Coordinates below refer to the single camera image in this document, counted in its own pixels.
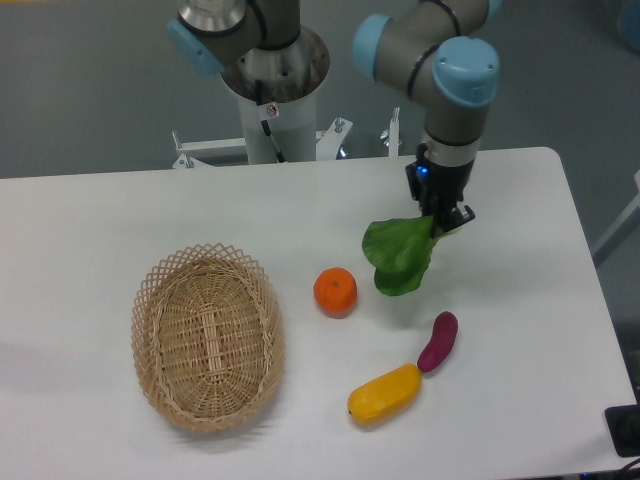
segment gray floor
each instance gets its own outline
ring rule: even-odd
[[[376,138],[394,105],[404,153],[418,142],[420,109],[369,83],[349,53],[366,16],[414,3],[302,0],[303,22],[332,55],[319,126],[354,121],[353,156],[382,154]],[[483,148],[559,152],[590,243],[637,193],[640,169],[640,55],[617,37],[613,3],[507,0],[478,32],[503,67]],[[0,4],[0,177],[164,169],[175,160],[173,129],[183,141],[241,136],[234,100],[169,44],[174,14],[173,0]],[[640,348],[639,247],[640,230],[599,270],[625,349]]]

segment robotic arm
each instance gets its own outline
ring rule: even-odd
[[[237,97],[249,163],[315,160],[313,94],[329,52],[300,25],[299,0],[179,0],[168,32],[194,70],[221,74]]]
[[[354,42],[356,66],[426,109],[423,143],[407,166],[422,215],[434,215],[434,238],[473,220],[461,206],[496,89],[499,58],[468,35],[501,0],[421,1],[399,19],[373,15]]]

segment blue joint cap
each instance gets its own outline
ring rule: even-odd
[[[371,15],[362,22],[353,38],[351,48],[353,63],[371,80],[375,80],[378,45],[389,20],[391,17],[386,15]]]
[[[491,103],[498,88],[500,59],[484,40],[454,37],[440,45],[433,61],[433,77],[444,95],[471,108]]]
[[[491,20],[502,9],[502,0],[489,0],[489,11],[487,13],[487,20]]]
[[[224,65],[178,20],[167,25],[171,43],[189,66],[204,77],[224,72]]]

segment orange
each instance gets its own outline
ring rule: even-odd
[[[356,279],[344,268],[330,268],[318,276],[313,285],[313,296],[327,315],[344,318],[358,299]]]

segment white table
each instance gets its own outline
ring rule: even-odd
[[[482,152],[478,218],[434,251],[419,291],[379,294],[374,220],[416,216],[410,158],[0,181],[0,478],[498,479],[620,467],[603,411],[634,396],[557,155]],[[233,244],[270,275],[288,356],[276,401],[238,431],[171,427],[145,401],[133,299],[175,250]],[[348,268],[359,306],[317,310]],[[413,362],[453,311],[452,356],[371,431],[349,393]]]

